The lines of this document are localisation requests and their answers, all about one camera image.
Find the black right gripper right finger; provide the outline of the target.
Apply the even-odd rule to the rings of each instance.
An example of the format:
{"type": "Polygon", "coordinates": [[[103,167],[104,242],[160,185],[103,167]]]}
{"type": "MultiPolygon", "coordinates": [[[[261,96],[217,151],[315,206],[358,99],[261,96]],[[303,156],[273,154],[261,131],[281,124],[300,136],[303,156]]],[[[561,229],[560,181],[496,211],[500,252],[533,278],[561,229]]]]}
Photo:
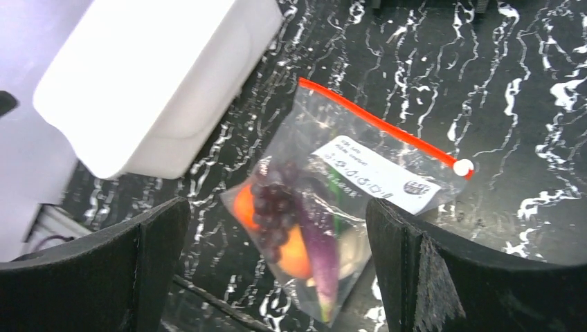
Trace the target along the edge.
{"type": "Polygon", "coordinates": [[[390,331],[585,331],[586,265],[505,254],[381,199],[365,222],[390,331]]]}

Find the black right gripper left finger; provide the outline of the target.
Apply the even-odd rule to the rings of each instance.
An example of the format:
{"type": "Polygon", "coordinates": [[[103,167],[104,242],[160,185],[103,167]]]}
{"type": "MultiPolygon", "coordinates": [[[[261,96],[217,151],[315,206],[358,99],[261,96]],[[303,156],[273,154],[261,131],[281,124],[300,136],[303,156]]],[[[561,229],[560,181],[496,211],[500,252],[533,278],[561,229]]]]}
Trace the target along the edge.
{"type": "Polygon", "coordinates": [[[1,265],[2,331],[156,331],[191,211],[181,198],[1,265]]]}

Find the white toy mushroom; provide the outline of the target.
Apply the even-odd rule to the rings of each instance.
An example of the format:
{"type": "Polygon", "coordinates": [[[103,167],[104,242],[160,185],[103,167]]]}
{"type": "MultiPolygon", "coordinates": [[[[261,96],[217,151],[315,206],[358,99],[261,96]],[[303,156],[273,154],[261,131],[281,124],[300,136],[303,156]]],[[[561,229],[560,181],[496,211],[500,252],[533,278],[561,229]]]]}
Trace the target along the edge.
{"type": "Polygon", "coordinates": [[[368,233],[365,228],[348,228],[338,238],[338,279],[359,276],[371,258],[368,233]]]}

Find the purple toy eggplant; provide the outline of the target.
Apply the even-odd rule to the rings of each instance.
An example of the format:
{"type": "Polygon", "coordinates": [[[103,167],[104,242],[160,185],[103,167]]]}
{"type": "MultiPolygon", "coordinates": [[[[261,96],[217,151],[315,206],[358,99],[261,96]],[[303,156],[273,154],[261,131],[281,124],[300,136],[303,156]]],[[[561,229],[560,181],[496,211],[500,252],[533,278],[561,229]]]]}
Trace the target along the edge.
{"type": "Polygon", "coordinates": [[[312,269],[320,316],[331,322],[338,297],[338,241],[333,216],[321,203],[324,187],[309,178],[296,183],[293,198],[312,269]]]}

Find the orange toy fruit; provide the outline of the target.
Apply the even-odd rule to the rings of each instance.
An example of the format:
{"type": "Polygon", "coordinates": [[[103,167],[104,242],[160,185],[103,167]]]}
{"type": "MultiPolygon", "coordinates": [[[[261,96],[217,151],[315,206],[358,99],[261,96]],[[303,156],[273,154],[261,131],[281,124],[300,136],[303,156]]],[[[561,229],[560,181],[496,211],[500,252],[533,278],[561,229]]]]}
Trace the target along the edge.
{"type": "Polygon", "coordinates": [[[309,279],[312,276],[312,268],[300,227],[294,226],[287,234],[287,241],[279,247],[278,266],[292,277],[309,279]]]}

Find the orange toy tangerine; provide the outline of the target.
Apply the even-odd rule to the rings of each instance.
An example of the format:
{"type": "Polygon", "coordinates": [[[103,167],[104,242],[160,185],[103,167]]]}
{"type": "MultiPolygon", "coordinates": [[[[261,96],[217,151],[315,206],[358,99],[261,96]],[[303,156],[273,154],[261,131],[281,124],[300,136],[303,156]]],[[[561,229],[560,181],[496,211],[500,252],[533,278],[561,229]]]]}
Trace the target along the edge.
{"type": "Polygon", "coordinates": [[[253,195],[251,184],[246,184],[233,201],[233,215],[247,230],[258,231],[259,225],[253,221],[253,195]]]}

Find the clear zip top bag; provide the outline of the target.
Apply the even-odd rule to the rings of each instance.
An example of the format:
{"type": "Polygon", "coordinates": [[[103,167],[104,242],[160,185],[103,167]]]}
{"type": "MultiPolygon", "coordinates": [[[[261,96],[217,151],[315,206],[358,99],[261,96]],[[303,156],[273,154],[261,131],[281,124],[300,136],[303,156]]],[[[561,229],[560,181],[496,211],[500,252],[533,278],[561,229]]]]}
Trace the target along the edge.
{"type": "MultiPolygon", "coordinates": [[[[293,160],[298,166],[299,175],[293,184],[295,226],[299,223],[294,189],[298,181],[309,178],[324,187],[321,203],[332,216],[339,216],[340,236],[348,228],[367,230],[366,208],[372,199],[418,215],[453,200],[474,173],[470,160],[454,158],[305,78],[298,80],[291,111],[251,174],[221,195],[232,215],[237,193],[246,184],[252,185],[255,168],[268,160],[293,160]],[[338,172],[338,207],[334,207],[328,188],[329,166],[338,172]]],[[[257,231],[245,230],[260,251],[257,231]]],[[[324,323],[313,277],[298,279],[283,272],[277,262],[265,261],[296,306],[324,323]]],[[[338,280],[334,316],[325,324],[333,323],[359,276],[338,280]]]]}

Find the dark red grape bunch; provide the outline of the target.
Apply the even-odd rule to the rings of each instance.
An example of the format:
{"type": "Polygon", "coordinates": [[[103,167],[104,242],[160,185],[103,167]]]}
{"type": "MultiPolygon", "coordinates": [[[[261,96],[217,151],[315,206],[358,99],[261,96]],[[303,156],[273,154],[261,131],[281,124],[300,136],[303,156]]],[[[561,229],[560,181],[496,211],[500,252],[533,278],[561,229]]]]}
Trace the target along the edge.
{"type": "Polygon", "coordinates": [[[269,263],[280,260],[280,248],[296,224],[293,184],[298,175],[293,160],[268,160],[259,164],[253,173],[253,222],[259,227],[255,238],[269,263]]]}

